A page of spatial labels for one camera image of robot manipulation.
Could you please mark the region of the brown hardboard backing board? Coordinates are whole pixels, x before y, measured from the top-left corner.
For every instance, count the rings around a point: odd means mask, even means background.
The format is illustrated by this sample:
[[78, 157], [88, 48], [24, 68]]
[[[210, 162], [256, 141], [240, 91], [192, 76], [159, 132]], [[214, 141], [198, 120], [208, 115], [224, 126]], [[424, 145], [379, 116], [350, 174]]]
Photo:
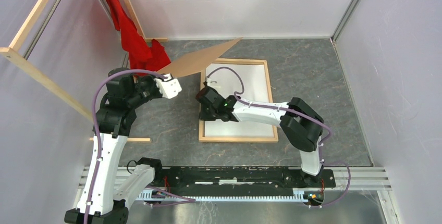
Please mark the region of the brown hardboard backing board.
[[186, 77], [205, 70], [211, 63], [237, 44], [242, 37], [187, 53], [160, 69], [160, 74], [171, 74], [174, 78]]

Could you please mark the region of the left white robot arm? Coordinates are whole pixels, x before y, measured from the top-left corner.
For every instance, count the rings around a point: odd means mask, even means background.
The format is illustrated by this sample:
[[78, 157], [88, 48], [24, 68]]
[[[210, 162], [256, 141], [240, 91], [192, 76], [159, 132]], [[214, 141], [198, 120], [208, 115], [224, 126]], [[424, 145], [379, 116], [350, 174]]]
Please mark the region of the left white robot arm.
[[164, 173], [157, 159], [141, 158], [134, 172], [115, 188], [119, 160], [128, 141], [136, 109], [157, 98], [173, 98], [182, 90], [170, 73], [117, 68], [98, 90], [106, 87], [99, 109], [92, 102], [93, 152], [83, 193], [65, 223], [126, 223], [129, 209], [147, 185], [158, 186]]

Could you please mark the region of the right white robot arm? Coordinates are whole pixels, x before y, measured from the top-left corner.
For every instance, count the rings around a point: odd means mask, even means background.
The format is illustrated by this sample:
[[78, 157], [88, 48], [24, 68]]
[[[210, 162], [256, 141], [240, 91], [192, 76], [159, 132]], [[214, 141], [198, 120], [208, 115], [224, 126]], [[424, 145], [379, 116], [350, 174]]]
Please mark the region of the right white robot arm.
[[262, 103], [242, 99], [238, 92], [223, 97], [205, 86], [196, 95], [203, 121], [253, 122], [279, 127], [301, 156], [301, 180], [315, 186], [324, 169], [320, 145], [333, 133], [323, 118], [304, 100], [294, 97], [284, 103]]

